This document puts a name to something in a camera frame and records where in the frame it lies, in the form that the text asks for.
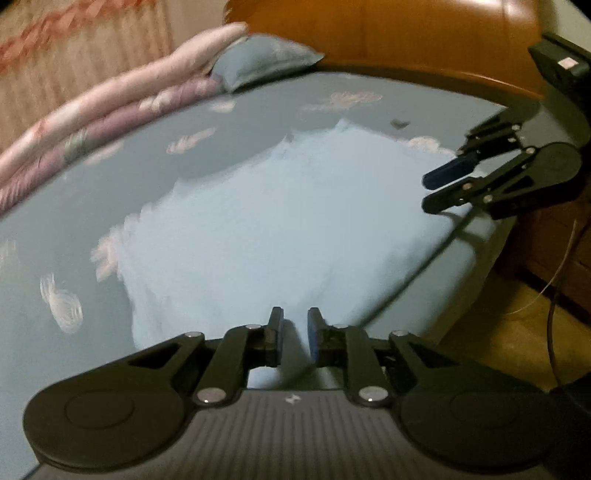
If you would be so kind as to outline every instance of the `cable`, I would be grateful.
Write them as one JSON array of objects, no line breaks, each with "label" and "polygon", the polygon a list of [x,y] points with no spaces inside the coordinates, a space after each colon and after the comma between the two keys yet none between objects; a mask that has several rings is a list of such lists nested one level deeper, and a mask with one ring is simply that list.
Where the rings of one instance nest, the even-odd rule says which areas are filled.
[{"label": "cable", "polygon": [[556,288],[554,290],[554,296],[552,297],[552,301],[550,302],[550,309],[548,311],[548,319],[546,321],[546,346],[548,348],[548,357],[550,359],[550,366],[552,368],[552,374],[554,375],[554,379],[558,384],[558,388],[561,389],[566,397],[576,405],[581,411],[591,417],[591,412],[583,405],[562,383],[560,377],[558,376],[558,368],[556,365],[556,355],[554,353],[554,339],[553,335],[553,323],[554,323],[554,311],[556,309],[556,305],[558,303],[558,298],[560,297],[560,289],[562,284],[564,283],[564,279],[566,278],[566,274],[568,272],[569,266],[573,262],[574,255],[579,247],[581,240],[583,239],[587,230],[591,227],[591,215],[587,218],[585,224],[581,228],[581,230],[575,236],[570,249],[567,251],[566,260],[564,261],[564,268],[559,272],[558,279],[556,281]]},{"label": "cable", "polygon": [[569,243],[566,247],[566,250],[564,252],[564,256],[562,257],[562,260],[560,261],[560,265],[556,269],[554,276],[550,279],[550,281],[546,284],[546,286],[544,288],[542,288],[542,291],[540,293],[538,293],[537,296],[531,302],[529,302],[527,305],[525,305],[524,307],[521,307],[520,309],[514,310],[513,312],[504,313],[503,317],[507,317],[509,315],[514,315],[516,313],[522,312],[525,309],[530,308],[535,302],[537,302],[540,299],[540,297],[549,288],[549,286],[551,286],[552,283],[554,283],[554,280],[556,280],[556,277],[558,277],[558,274],[560,274],[560,272],[564,268],[564,265],[566,263],[566,258],[569,256],[569,252],[573,247],[574,233],[576,232],[576,230],[577,230],[577,220],[575,220],[573,222],[573,229],[570,233]]}]

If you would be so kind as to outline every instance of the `wooden headboard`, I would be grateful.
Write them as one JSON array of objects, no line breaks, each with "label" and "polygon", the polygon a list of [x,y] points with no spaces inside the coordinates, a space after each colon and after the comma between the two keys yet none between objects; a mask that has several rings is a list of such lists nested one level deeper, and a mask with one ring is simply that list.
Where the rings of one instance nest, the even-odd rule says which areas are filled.
[{"label": "wooden headboard", "polygon": [[390,77],[501,104],[539,99],[527,47],[540,39],[538,0],[229,0],[246,21],[326,53],[321,69]]}]

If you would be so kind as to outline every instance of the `wooden cabinet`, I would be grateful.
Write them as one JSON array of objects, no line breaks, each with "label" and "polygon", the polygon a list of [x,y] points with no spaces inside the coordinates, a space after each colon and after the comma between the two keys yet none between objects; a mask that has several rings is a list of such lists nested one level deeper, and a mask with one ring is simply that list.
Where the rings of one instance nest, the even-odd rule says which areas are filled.
[{"label": "wooden cabinet", "polygon": [[390,77],[506,105],[539,99],[527,48],[539,0],[229,0],[226,21],[324,52],[318,67]]},{"label": "wooden cabinet", "polygon": [[[591,187],[575,202],[556,205],[520,220],[505,258],[549,282],[560,265],[577,220],[581,228],[591,215]],[[562,287],[564,295],[591,314],[591,232],[582,239]]]}]

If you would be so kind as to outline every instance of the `fabric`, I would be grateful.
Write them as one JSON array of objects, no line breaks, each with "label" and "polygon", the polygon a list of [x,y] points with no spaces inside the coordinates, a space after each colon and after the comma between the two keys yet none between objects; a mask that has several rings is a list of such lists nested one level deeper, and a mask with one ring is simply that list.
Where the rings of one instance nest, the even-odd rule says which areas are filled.
[{"label": "fabric", "polygon": [[226,90],[305,70],[324,57],[312,48],[273,35],[250,35],[227,49],[213,67]]},{"label": "fabric", "polygon": [[311,306],[331,323],[363,317],[470,211],[421,210],[421,177],[445,160],[341,121],[202,183],[177,184],[113,232],[136,346],[192,330],[220,338],[274,306],[303,345]]},{"label": "fabric", "polygon": [[[0,220],[0,478],[21,479],[37,464],[22,433],[22,412],[38,390],[137,350],[132,305],[109,243],[112,227],[132,222],[175,183],[239,168],[293,131],[331,129],[346,118],[445,156],[462,145],[466,130],[500,108],[405,82],[312,73],[177,110],[55,176]],[[495,168],[495,160],[483,166]],[[451,233],[448,246],[396,292],[375,334],[443,335],[478,295],[505,228],[484,216]],[[309,361],[287,326],[275,388],[301,374],[290,365]],[[327,385],[309,380],[312,388]]]},{"label": "fabric", "polygon": [[[163,115],[220,92],[211,77],[195,77],[158,95],[121,107],[69,136],[37,161],[26,164],[0,187],[0,215],[80,157]],[[112,145],[111,151],[120,145]]]},{"label": "fabric", "polygon": [[246,24],[240,22],[206,30],[168,57],[107,80],[67,102],[27,130],[0,155],[0,184],[36,154],[42,154],[89,122],[197,73],[246,31]]},{"label": "fabric", "polygon": [[167,7],[167,0],[13,2],[0,14],[0,152],[92,86],[169,55]]}]

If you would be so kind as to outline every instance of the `blue pillow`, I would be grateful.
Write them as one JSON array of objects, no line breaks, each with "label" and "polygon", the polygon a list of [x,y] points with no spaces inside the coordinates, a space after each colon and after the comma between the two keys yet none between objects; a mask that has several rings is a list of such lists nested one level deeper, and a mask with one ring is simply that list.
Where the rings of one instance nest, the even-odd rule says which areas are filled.
[{"label": "blue pillow", "polygon": [[310,47],[274,35],[250,35],[229,47],[213,66],[228,92],[311,67],[324,57]]}]

